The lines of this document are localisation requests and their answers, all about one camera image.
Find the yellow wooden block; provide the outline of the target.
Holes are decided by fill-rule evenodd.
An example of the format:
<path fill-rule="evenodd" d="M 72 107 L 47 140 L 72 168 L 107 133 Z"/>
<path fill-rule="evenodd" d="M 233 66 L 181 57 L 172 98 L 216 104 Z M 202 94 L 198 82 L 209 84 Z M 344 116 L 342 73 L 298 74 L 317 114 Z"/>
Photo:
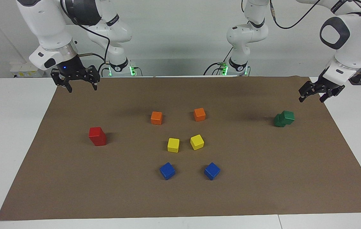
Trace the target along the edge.
<path fill-rule="evenodd" d="M 193 148 L 193 150 L 198 150 L 204 147 L 205 141 L 203 140 L 202 136 L 200 134 L 196 136 L 192 136 L 190 138 L 190 144 Z"/>
<path fill-rule="evenodd" d="M 179 144 L 180 144 L 179 139 L 169 138 L 168 144 L 167 144 L 167 151 L 173 152 L 173 153 L 178 153 L 179 152 Z"/>

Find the blue wooden block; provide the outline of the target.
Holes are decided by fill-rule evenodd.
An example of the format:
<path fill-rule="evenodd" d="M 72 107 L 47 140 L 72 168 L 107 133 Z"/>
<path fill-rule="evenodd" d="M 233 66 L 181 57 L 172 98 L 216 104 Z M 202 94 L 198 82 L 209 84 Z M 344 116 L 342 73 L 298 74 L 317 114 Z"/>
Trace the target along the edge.
<path fill-rule="evenodd" d="M 171 179 L 176 174 L 175 168 L 169 162 L 162 165 L 159 168 L 159 171 L 166 181 Z"/>
<path fill-rule="evenodd" d="M 221 169 L 214 162 L 211 162 L 205 167 L 204 174 L 210 181 L 213 181 L 218 176 L 220 171 Z"/>

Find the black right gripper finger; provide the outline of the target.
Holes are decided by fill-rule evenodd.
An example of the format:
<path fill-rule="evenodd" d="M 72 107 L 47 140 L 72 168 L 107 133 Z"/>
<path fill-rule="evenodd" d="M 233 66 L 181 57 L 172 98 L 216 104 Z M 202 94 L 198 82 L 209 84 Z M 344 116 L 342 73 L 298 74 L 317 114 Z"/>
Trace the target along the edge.
<path fill-rule="evenodd" d="M 72 87 L 69 83 L 70 79 L 61 75 L 59 70 L 52 69 L 51 77 L 55 85 L 65 87 L 69 93 L 72 93 Z"/>
<path fill-rule="evenodd" d="M 97 90 L 97 84 L 100 82 L 100 74 L 94 65 L 85 68 L 84 81 L 92 84 L 93 89 Z"/>

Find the brown table mat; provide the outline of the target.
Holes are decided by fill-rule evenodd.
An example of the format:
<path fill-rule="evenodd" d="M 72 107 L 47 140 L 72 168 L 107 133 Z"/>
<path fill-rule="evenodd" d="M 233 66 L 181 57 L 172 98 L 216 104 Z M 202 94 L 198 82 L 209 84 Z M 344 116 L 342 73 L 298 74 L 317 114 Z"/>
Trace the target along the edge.
<path fill-rule="evenodd" d="M 107 78 L 57 88 L 0 220 L 361 212 L 361 166 L 305 77 Z M 204 121 L 194 109 L 204 108 Z M 284 110 L 295 120 L 274 126 Z M 163 113 L 161 125 L 151 113 Z M 95 146 L 91 127 L 106 145 Z M 204 147 L 193 150 L 200 134 Z M 167 151 L 169 138 L 179 152 Z M 169 162 L 176 174 L 165 180 Z M 220 173 L 210 181 L 204 169 Z"/>

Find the orange wooden block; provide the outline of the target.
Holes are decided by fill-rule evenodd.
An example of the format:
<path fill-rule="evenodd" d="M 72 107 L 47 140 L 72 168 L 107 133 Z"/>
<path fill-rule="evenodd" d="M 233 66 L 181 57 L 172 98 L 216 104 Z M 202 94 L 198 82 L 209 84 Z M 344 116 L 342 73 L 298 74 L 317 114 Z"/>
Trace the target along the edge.
<path fill-rule="evenodd" d="M 194 109 L 193 116 L 195 121 L 204 121 L 206 119 L 206 113 L 204 108 Z"/>
<path fill-rule="evenodd" d="M 153 111 L 151 113 L 151 123 L 154 125 L 161 125 L 163 121 L 163 113 L 158 111 Z"/>

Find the white power strip box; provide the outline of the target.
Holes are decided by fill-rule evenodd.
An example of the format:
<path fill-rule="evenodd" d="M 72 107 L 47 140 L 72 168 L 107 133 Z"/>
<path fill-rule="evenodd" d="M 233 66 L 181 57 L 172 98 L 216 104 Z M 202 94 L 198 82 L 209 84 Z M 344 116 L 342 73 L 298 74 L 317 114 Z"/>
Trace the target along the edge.
<path fill-rule="evenodd" d="M 44 71 L 30 62 L 10 63 L 10 73 L 15 77 L 44 77 Z"/>

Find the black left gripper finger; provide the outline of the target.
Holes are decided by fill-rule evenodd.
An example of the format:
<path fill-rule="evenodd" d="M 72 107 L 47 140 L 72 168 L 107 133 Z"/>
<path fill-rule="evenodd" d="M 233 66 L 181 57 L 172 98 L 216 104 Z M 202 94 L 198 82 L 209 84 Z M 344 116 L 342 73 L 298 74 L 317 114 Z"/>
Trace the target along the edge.
<path fill-rule="evenodd" d="M 304 102 L 304 100 L 311 96 L 311 95 L 315 95 L 317 93 L 319 93 L 316 89 L 315 89 L 315 84 L 312 83 L 311 81 L 307 81 L 304 83 L 304 85 L 299 89 L 299 101 L 302 103 Z"/>
<path fill-rule="evenodd" d="M 341 93 L 344 88 L 345 88 L 345 85 L 339 86 L 334 89 L 323 87 L 321 92 L 324 94 L 320 97 L 320 102 L 324 103 L 328 98 L 338 96 L 339 93 Z"/>

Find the green wooden block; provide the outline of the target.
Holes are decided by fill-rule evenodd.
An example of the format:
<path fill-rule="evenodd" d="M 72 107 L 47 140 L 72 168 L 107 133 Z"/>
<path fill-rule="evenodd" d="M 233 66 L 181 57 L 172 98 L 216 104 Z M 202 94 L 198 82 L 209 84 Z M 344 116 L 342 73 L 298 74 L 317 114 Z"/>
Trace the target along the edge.
<path fill-rule="evenodd" d="M 283 114 L 277 114 L 274 118 L 274 126 L 285 127 L 286 125 L 287 124 L 286 124 Z"/>
<path fill-rule="evenodd" d="M 281 113 L 281 116 L 282 116 L 282 123 L 284 123 L 285 125 L 290 125 L 295 120 L 294 112 L 291 111 L 284 110 Z"/>

